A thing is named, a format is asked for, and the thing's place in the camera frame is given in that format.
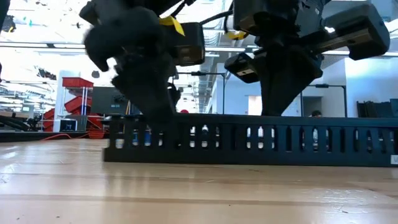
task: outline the cable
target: cable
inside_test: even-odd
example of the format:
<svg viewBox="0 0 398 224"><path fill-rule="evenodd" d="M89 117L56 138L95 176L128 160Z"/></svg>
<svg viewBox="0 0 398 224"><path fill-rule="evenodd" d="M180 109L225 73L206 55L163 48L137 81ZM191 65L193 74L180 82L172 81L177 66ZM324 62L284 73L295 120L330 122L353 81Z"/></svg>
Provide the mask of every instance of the cable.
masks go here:
<svg viewBox="0 0 398 224"><path fill-rule="evenodd" d="M217 15L214 15L214 16L211 16L210 18L205 19L204 21L201 21L199 24L203 26L203 25L205 25L208 22L214 21L216 19L221 19L222 17L225 17L225 16L230 16L233 13L234 13L233 10L226 11L226 12L221 12L221 13L219 13Z"/></svg>
<svg viewBox="0 0 398 224"><path fill-rule="evenodd" d="M129 115L130 114L130 107L131 107L131 103L130 103L130 101L127 103L127 106L126 106L126 112L125 112L125 115Z"/></svg>
<svg viewBox="0 0 398 224"><path fill-rule="evenodd" d="M180 13L181 10L184 8L186 3L187 3L187 0L184 0L183 2L181 2L181 4L174 10L174 12L170 14L170 16L175 18L175 16L177 16L177 14Z"/></svg>
<svg viewBox="0 0 398 224"><path fill-rule="evenodd" d="M234 9L234 2L232 1L231 5L229 6L228 11L232 11L233 9ZM227 21L228 21L228 17L229 17L229 15L225 16L225 19L224 19L224 27L223 27L223 28L224 28L225 34L229 32L229 31L228 31L228 28L227 28L227 26L226 26L226 23L227 23Z"/></svg>
<svg viewBox="0 0 398 224"><path fill-rule="evenodd" d="M57 137L60 137L60 136L66 136L66 137L68 137L69 139L80 139L80 138L86 137L87 135L88 135L88 133L87 133L87 134L84 134L84 135L82 135L82 136L76 137L76 138L72 138L72 137L70 137L69 134L56 134L56 135L54 135L54 136L50 136L50 137L47 137L47 138L45 138L45 139L42 139L41 141L51 140L51 139L53 139L53 138L57 138Z"/></svg>

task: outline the fluorescent light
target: fluorescent light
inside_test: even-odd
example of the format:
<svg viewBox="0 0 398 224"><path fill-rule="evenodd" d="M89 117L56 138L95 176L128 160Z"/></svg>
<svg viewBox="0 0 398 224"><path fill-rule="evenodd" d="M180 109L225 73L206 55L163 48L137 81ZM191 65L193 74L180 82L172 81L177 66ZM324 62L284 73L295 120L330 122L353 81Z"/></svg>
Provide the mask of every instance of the fluorescent light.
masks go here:
<svg viewBox="0 0 398 224"><path fill-rule="evenodd" d="M14 108L14 107L22 107L22 104L12 104L12 103L0 103L1 107L10 107L10 108Z"/></svg>
<svg viewBox="0 0 398 224"><path fill-rule="evenodd" d="M344 55L347 56L349 55L349 51L348 50L329 50L325 53L323 53L324 55ZM380 57L398 57L398 52L387 52L384 55L380 55Z"/></svg>
<svg viewBox="0 0 398 224"><path fill-rule="evenodd" d="M85 54L84 49L51 49L51 48L42 48L42 47L2 47L1 49L6 50L18 50L21 51L30 51L30 52L38 52L38 53L71 53L71 54Z"/></svg>
<svg viewBox="0 0 398 224"><path fill-rule="evenodd" d="M327 30L328 31L328 33L332 33L332 32L334 32L334 31L336 31L335 30L335 28L331 28L331 27L325 27L325 30Z"/></svg>
<svg viewBox="0 0 398 224"><path fill-rule="evenodd" d="M206 51L210 52L244 52L244 47L206 47Z"/></svg>
<svg viewBox="0 0 398 224"><path fill-rule="evenodd" d="M217 54L206 54L206 57L220 57L220 55Z"/></svg>
<svg viewBox="0 0 398 224"><path fill-rule="evenodd" d="M54 44L56 48L73 48L73 49L84 49L83 44Z"/></svg>
<svg viewBox="0 0 398 224"><path fill-rule="evenodd" d="M40 43L13 43L13 42L0 42L0 47L29 47L29 48L47 48L47 44Z"/></svg>
<svg viewBox="0 0 398 224"><path fill-rule="evenodd" d="M49 84L49 85L58 85L57 81L49 80L49 81L18 81L18 80L13 80L13 81L7 81L3 80L4 83L15 83L15 84Z"/></svg>

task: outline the desk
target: desk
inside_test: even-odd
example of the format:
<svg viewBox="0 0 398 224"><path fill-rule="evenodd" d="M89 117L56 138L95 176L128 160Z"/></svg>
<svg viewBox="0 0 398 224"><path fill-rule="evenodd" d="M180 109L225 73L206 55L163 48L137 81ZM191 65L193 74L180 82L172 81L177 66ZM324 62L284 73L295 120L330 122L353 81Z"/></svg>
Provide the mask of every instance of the desk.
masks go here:
<svg viewBox="0 0 398 224"><path fill-rule="evenodd" d="M21 118L21 119L28 119L29 118L29 114L27 114L27 113L8 112L8 111L0 111L0 116L6 116L6 117L9 117L9 118L12 118L14 113L15 113L15 118Z"/></svg>
<svg viewBox="0 0 398 224"><path fill-rule="evenodd" d="M398 171L102 163L104 140L0 144L0 223L396 224Z"/></svg>

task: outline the person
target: person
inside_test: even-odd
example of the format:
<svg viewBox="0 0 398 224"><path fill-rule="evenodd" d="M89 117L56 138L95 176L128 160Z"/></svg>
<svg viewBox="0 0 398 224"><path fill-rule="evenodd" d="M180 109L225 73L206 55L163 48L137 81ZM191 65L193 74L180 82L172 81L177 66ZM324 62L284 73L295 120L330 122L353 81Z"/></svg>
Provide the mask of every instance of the person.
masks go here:
<svg viewBox="0 0 398 224"><path fill-rule="evenodd" d="M321 113L321 111L318 111L318 110L312 111L311 117L313 117L313 118L321 118L322 117L322 113Z"/></svg>

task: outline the metal pole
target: metal pole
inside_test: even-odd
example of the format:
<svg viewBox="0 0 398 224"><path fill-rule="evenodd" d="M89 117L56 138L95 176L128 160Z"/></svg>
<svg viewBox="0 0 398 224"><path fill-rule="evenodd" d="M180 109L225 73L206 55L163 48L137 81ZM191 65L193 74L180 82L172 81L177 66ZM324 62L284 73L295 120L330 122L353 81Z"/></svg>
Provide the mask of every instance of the metal pole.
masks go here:
<svg viewBox="0 0 398 224"><path fill-rule="evenodd" d="M301 107L301 116L304 116L303 91L300 92L300 107Z"/></svg>
<svg viewBox="0 0 398 224"><path fill-rule="evenodd" d="M59 116L63 116L63 111L65 110L65 97L66 97L66 94L67 94L67 89L66 89L66 87L64 87L64 88L62 88L62 101L61 101L61 115L59 115L59 114L56 114L55 116L54 116L54 119L58 119L58 117Z"/></svg>
<svg viewBox="0 0 398 224"><path fill-rule="evenodd" d="M348 112L347 112L347 87L346 86L341 86L343 88L343 94L344 94L344 116L347 118L348 117Z"/></svg>
<svg viewBox="0 0 398 224"><path fill-rule="evenodd" d="M87 98L88 98L88 87L85 88L85 115L87 115Z"/></svg>
<svg viewBox="0 0 398 224"><path fill-rule="evenodd" d="M223 74L223 114L225 114L225 73Z"/></svg>
<svg viewBox="0 0 398 224"><path fill-rule="evenodd" d="M85 87L83 87L83 91L81 93L81 115L85 115Z"/></svg>

